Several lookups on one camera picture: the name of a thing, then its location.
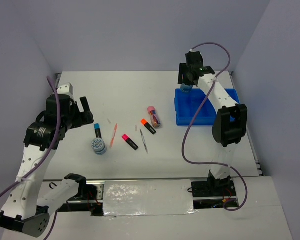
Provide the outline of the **orange clear pen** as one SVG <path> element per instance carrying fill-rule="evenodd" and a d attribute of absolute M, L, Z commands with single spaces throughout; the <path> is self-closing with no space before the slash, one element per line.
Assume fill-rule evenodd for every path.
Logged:
<path fill-rule="evenodd" d="M 118 124 L 116 123 L 115 126 L 114 126 L 113 133 L 112 133 L 111 141 L 110 141 L 110 148 L 112 148 L 113 145 L 114 145 L 117 129 L 118 129 Z"/>

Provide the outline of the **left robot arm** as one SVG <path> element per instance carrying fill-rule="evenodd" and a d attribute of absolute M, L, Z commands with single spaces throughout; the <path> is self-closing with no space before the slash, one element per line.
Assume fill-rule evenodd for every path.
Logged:
<path fill-rule="evenodd" d="M 87 196 L 87 179 L 70 173 L 57 187 L 39 197 L 48 166 L 67 131 L 94 122 L 87 98 L 81 97 L 80 102 L 83 111 L 69 95 L 53 94 L 46 100 L 46 109 L 28 127 L 15 183 L 4 190 L 9 197 L 0 210 L 1 228 L 38 238 L 47 229 L 51 215 L 66 201 Z"/>

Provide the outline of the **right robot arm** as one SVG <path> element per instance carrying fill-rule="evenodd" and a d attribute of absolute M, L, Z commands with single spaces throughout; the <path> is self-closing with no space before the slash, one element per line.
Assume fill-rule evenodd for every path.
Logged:
<path fill-rule="evenodd" d="M 199 51 L 190 50 L 185 58 L 186 62 L 179 66 L 178 83 L 197 86 L 206 95 L 203 102 L 209 101 L 216 112 L 212 136 L 217 143 L 217 153 L 210 163 L 206 189 L 211 195 L 218 196 L 231 184 L 234 154 L 247 132 L 248 108 L 226 92 L 214 70 L 204 66 Z"/>

